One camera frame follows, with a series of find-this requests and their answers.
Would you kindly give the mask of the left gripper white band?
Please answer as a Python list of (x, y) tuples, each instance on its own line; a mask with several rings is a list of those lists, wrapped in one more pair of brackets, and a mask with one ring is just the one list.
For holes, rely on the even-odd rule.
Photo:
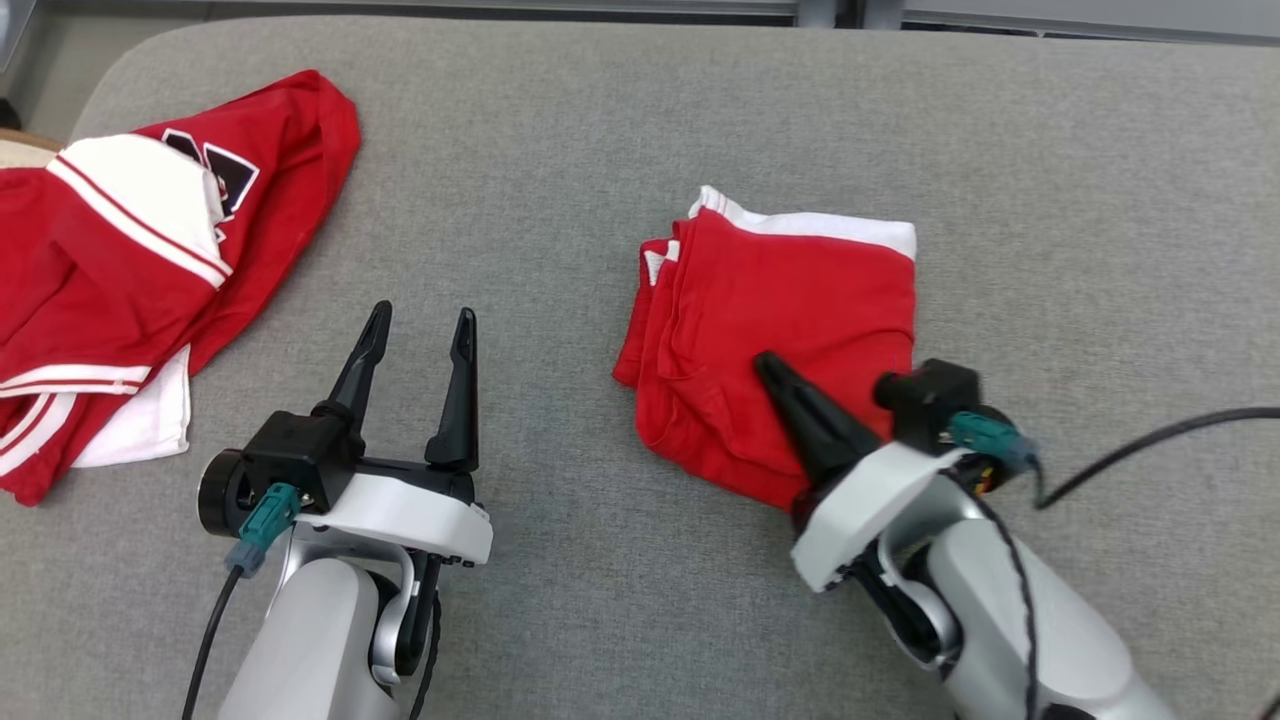
[[(348, 430), (362, 430), (392, 316), (390, 301), (374, 305), (332, 392), (314, 406), (312, 416), (337, 416)], [(488, 564), (493, 528), (470, 474), (479, 466), (477, 318), (471, 307), (460, 310), (449, 357), (445, 402), (425, 448), (428, 465), (360, 462), (329, 510), (305, 509), (297, 521), (421, 550), (448, 564)]]

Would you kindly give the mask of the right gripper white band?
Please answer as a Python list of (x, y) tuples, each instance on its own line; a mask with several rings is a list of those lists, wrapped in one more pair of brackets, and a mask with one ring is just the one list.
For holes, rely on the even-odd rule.
[(975, 511), (945, 475), (970, 450), (934, 456), (900, 442), (881, 447), (872, 428), (778, 354), (758, 354), (754, 368), (810, 487), (838, 480), (791, 550), (809, 589), (828, 591), (873, 541), (900, 550)]

